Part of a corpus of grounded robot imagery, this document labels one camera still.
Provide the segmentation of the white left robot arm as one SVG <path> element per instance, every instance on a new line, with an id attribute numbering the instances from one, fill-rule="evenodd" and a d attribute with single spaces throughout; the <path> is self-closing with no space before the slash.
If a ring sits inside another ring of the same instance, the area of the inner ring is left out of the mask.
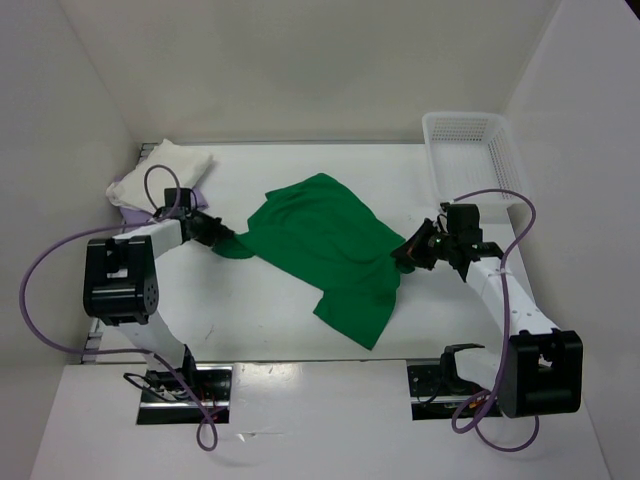
<path id="1" fill-rule="evenodd" d="M 233 231 L 199 211 L 189 188 L 167 188 L 164 201 L 153 223 L 88 242 L 83 306 L 144 356 L 152 387 L 185 400 L 197 393 L 200 376 L 189 347 L 171 333 L 159 312 L 156 260 L 190 241 L 213 247 L 232 238 Z"/>

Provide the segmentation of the green t shirt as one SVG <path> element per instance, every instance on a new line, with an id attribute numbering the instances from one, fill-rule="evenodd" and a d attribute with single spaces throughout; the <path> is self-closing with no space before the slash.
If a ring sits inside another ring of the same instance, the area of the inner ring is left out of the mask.
<path id="1" fill-rule="evenodd" d="M 404 238 L 324 173 L 265 198 L 247 231 L 218 242 L 214 252 L 228 259 L 258 257 L 321 290 L 315 315 L 373 349 L 395 309 L 402 275 L 414 270 L 392 256 Z"/>

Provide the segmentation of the white t shirt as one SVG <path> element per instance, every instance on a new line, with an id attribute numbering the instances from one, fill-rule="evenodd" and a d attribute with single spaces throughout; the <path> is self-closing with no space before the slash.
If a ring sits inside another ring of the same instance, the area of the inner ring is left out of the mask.
<path id="1" fill-rule="evenodd" d="M 154 169 L 154 165 L 168 167 L 183 188 L 195 187 L 203 175 L 213 166 L 213 155 L 207 151 L 180 146 L 164 139 L 155 146 L 145 160 L 141 161 L 121 180 L 111 183 L 106 197 L 116 207 L 125 207 L 151 213 L 164 199 L 164 190 L 176 186 L 170 172 Z"/>

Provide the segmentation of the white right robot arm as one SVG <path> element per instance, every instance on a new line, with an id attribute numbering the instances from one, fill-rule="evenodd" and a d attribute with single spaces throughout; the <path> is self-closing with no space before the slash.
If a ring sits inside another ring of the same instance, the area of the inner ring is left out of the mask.
<path id="1" fill-rule="evenodd" d="M 450 345 L 440 357 L 439 382 L 450 393 L 470 385 L 495 389 L 509 418 L 573 413 L 580 408 L 583 343 L 560 329 L 526 293 L 495 242 L 486 242 L 473 204 L 453 204 L 425 219 L 392 252 L 400 266 L 433 269 L 447 263 L 482 300 L 506 342 L 501 354 L 480 344 Z"/>

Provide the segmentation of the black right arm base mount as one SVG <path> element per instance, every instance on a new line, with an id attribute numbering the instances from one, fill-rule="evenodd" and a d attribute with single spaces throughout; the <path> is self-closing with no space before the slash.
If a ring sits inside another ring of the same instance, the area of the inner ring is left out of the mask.
<path id="1" fill-rule="evenodd" d="M 476 384 L 463 381 L 450 386 L 442 379 L 436 360 L 408 362 L 408 389 L 413 421 L 450 420 L 468 397 L 481 391 Z"/>

